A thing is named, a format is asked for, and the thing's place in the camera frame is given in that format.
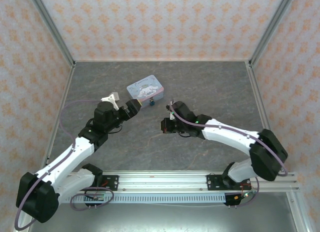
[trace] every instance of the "wall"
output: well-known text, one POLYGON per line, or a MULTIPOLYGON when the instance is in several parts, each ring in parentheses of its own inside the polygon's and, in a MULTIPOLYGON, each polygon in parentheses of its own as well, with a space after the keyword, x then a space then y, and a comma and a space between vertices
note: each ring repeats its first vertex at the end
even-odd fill
POLYGON ((293 0, 254 68, 272 130, 320 228, 320 0, 293 0))
POLYGON ((248 60, 281 0, 43 0, 75 60, 248 60))
POLYGON ((41 166, 70 67, 31 0, 0 0, 0 230, 20 178, 41 166))

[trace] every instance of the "white plastic clip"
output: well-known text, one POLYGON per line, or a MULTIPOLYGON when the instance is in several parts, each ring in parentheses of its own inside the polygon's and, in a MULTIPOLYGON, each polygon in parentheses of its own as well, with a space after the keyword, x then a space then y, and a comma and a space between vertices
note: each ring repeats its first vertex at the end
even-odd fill
POLYGON ((110 102, 113 104, 114 109, 119 110, 118 105, 116 104, 116 101, 119 100, 119 94, 117 92, 112 92, 108 97, 101 98, 101 101, 103 102, 110 102))
POLYGON ((174 119, 175 119, 174 115, 172 114, 172 112, 170 112, 170 120, 174 120, 174 119))

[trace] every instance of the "box lid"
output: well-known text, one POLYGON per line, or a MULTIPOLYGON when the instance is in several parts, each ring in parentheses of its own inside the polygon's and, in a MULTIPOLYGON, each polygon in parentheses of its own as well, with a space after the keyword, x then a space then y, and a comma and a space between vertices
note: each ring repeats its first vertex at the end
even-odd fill
POLYGON ((134 99, 149 98, 164 90, 161 83, 154 75, 150 75, 135 83, 132 83, 131 85, 127 86, 126 89, 134 99))

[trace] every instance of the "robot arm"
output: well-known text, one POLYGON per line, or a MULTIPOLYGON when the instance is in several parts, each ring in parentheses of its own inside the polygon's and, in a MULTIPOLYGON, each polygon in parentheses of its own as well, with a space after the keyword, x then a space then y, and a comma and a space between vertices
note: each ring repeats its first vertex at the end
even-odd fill
POLYGON ((222 181, 229 189, 235 188, 245 179, 256 176, 268 181, 274 181, 276 178, 281 165, 258 143, 259 141, 263 141, 282 163, 288 157, 286 150, 270 130, 246 131, 223 124, 207 115, 196 116, 181 101, 167 106, 167 109, 170 110, 170 118, 161 122, 163 133, 188 133, 192 137, 224 143, 250 156, 243 162, 229 164, 222 174, 222 181))
POLYGON ((94 111, 94 117, 87 122, 75 139, 74 148, 70 146, 45 168, 35 174, 27 172, 21 178, 16 199, 17 207, 20 207, 30 188, 38 183, 27 197, 22 210, 43 223, 53 216, 66 198, 85 187, 101 185, 102 170, 91 164, 84 165, 70 177, 68 175, 107 141, 108 134, 113 129, 119 128, 124 121, 134 117, 141 108, 137 99, 126 102, 126 108, 124 106, 119 108, 117 100, 119 100, 117 93, 102 98, 94 111))

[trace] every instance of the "gray marble floor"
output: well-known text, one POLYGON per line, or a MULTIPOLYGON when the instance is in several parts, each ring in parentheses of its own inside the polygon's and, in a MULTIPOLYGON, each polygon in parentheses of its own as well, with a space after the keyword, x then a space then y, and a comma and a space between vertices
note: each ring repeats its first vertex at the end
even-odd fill
MULTIPOLYGON (((170 99, 185 102, 195 114, 247 130, 262 129, 244 62, 83 62, 77 63, 66 102, 95 99, 116 91, 119 105, 130 99, 126 87, 148 75, 164 87, 164 98, 125 122, 118 134, 80 166, 92 163, 103 170, 224 170, 246 155, 224 144, 162 134, 160 122, 168 117, 170 99)), ((69 107, 65 128, 74 135, 93 117, 96 104, 69 107)), ((50 155, 57 158, 70 139, 59 129, 50 155)))

